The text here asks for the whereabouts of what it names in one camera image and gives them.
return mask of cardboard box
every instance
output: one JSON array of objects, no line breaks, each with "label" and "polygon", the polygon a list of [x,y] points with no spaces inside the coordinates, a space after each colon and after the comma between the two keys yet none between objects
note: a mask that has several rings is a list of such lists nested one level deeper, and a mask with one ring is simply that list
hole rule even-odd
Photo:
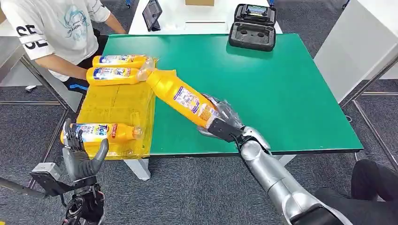
[{"label": "cardboard box", "polygon": [[214,0],[185,0],[188,6],[214,6]]}]

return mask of metal pole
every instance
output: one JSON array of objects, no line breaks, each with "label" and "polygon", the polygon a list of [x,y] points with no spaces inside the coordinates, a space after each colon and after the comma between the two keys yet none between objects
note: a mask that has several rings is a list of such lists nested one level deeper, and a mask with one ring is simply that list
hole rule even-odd
[{"label": "metal pole", "polygon": [[46,87],[51,94],[57,99],[57,101],[64,107],[65,110],[70,109],[68,104],[64,102],[64,100],[58,96],[57,92],[54,90],[54,88],[50,85],[50,83],[40,74],[40,72],[35,68],[35,66],[31,63],[31,61],[27,58],[26,55],[23,55],[22,58],[20,59],[21,63],[25,65],[25,67],[38,79],[38,81]]},{"label": "metal pole", "polygon": [[349,102],[352,100],[357,99],[365,90],[373,84],[376,80],[378,80],[380,77],[382,77],[389,69],[391,69],[396,63],[398,62],[398,55],[393,58],[387,65],[385,65],[376,75],[374,75],[359,91],[357,91],[351,98],[346,101],[341,108],[344,108]]},{"label": "metal pole", "polygon": [[56,101],[40,102],[40,101],[0,101],[0,105],[61,105]]},{"label": "metal pole", "polygon": [[[67,115],[68,115],[68,110],[65,110],[63,115],[62,115],[62,117],[61,117],[61,119],[58,121],[57,127],[55,128],[55,130],[53,132],[53,135],[51,136],[50,144],[48,145],[46,154],[44,155],[44,157],[40,161],[41,163],[45,163],[46,162],[46,160],[48,158],[48,155],[50,154],[51,148],[53,148],[55,140],[57,140],[57,138],[60,135],[60,131],[62,129],[62,125],[63,125],[64,121],[66,120]],[[28,187],[29,188],[33,188],[35,183],[36,183],[36,181],[33,178],[31,178],[31,180],[29,181]]]},{"label": "metal pole", "polygon": [[372,122],[369,120],[369,118],[367,117],[367,115],[363,111],[362,107],[358,104],[358,102],[356,100],[353,100],[352,102],[354,103],[355,107],[357,107],[357,109],[360,112],[362,118],[365,120],[366,124],[368,125],[368,127],[372,131],[373,135],[376,137],[377,141],[380,143],[384,153],[386,154],[387,158],[390,160],[392,166],[395,168],[395,170],[398,171],[398,163],[397,163],[396,159],[391,154],[391,151],[388,149],[387,145],[384,143],[384,141],[380,137],[379,133],[376,131],[376,129],[373,126]]},{"label": "metal pole", "polygon": [[398,92],[363,92],[362,96],[398,96]]},{"label": "metal pole", "polygon": [[25,187],[23,185],[17,184],[15,182],[10,181],[10,180],[6,180],[6,179],[1,178],[1,177],[0,177],[0,186],[3,186],[5,188],[11,189],[11,190],[16,191],[16,192],[20,192],[20,193],[22,193],[24,195],[33,196],[33,197],[36,197],[36,198],[45,198],[46,197],[46,194],[44,194],[44,193],[41,193],[39,191],[30,189],[28,187]]},{"label": "metal pole", "polygon": [[[50,154],[51,148],[54,145],[55,140],[57,139],[60,130],[62,128],[62,124],[65,121],[67,115],[69,112],[72,112],[71,108],[68,106],[68,104],[66,104],[64,102],[64,100],[58,96],[58,94],[56,93],[56,91],[54,90],[54,88],[50,85],[50,83],[40,74],[40,72],[36,69],[36,67],[31,63],[31,61],[29,60],[29,58],[26,55],[23,55],[22,58],[20,59],[20,61],[26,66],[26,68],[36,77],[36,79],[38,79],[38,81],[44,86],[46,87],[51,94],[57,99],[57,101],[60,103],[60,105],[62,105],[62,107],[65,109],[61,119],[59,120],[57,127],[54,130],[54,133],[51,137],[50,140],[50,144],[48,145],[46,154],[44,155],[44,157],[41,159],[40,162],[45,162],[48,158],[48,155]],[[33,186],[35,185],[35,180],[31,179],[29,181],[29,188],[33,188]]]}]

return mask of black case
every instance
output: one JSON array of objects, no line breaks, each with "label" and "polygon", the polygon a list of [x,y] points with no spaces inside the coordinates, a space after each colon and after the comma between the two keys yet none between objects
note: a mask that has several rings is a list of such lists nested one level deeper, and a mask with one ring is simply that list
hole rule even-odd
[{"label": "black case", "polygon": [[266,7],[268,20],[258,20],[245,16],[242,11],[247,6],[262,7],[256,5],[239,4],[235,9],[234,23],[229,36],[229,43],[235,47],[249,48],[254,50],[270,52],[274,49],[276,33],[277,11],[273,7]]}]

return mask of yellow plastic bag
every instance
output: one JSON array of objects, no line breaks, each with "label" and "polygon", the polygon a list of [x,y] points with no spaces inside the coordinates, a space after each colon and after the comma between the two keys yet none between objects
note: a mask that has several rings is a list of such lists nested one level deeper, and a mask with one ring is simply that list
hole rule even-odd
[{"label": "yellow plastic bag", "polygon": [[[155,96],[145,82],[134,85],[90,86],[77,123],[124,123],[140,126],[143,138],[111,144],[107,160],[137,159],[149,156],[152,142]],[[85,146],[90,158],[98,146]]]}]

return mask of tablet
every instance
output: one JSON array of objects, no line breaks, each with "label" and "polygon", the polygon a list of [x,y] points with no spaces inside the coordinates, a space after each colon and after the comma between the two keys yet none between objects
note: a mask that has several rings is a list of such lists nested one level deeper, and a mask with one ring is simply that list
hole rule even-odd
[{"label": "tablet", "polygon": [[159,5],[158,0],[149,0],[146,5],[144,11],[142,12],[142,16],[144,17],[144,21],[148,31],[158,31],[161,29],[158,18],[162,14],[161,6]]}]

